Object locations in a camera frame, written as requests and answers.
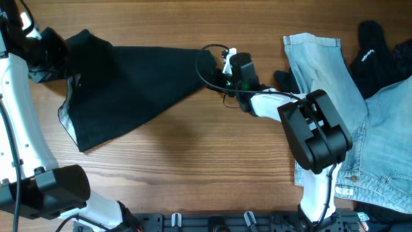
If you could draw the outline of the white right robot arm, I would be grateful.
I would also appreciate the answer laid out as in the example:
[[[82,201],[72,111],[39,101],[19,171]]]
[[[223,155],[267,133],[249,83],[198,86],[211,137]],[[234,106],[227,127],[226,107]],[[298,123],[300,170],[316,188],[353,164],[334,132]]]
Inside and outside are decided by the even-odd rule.
[[[236,98],[239,108],[255,117],[281,123],[294,160],[303,169],[299,212],[312,229],[335,214],[337,173],[352,147],[352,138],[327,93],[295,94],[260,84],[251,55],[223,47],[223,67],[211,88]]]

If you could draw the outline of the black shorts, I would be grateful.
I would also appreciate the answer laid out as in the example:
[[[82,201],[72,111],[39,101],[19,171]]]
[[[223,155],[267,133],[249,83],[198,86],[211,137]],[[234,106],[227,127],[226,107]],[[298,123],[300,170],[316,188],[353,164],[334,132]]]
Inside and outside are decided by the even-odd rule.
[[[80,152],[123,136],[203,88],[209,51],[113,46],[83,30],[67,39],[67,94],[59,120]]]

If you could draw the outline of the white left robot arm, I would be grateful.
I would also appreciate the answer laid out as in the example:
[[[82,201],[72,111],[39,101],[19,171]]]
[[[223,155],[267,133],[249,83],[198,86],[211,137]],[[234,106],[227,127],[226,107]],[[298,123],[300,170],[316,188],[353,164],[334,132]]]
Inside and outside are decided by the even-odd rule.
[[[81,166],[59,166],[41,130],[30,81],[58,73],[68,52],[51,28],[35,29],[23,1],[1,2],[1,210],[20,218],[74,221],[79,230],[142,231],[123,203],[90,188]]]

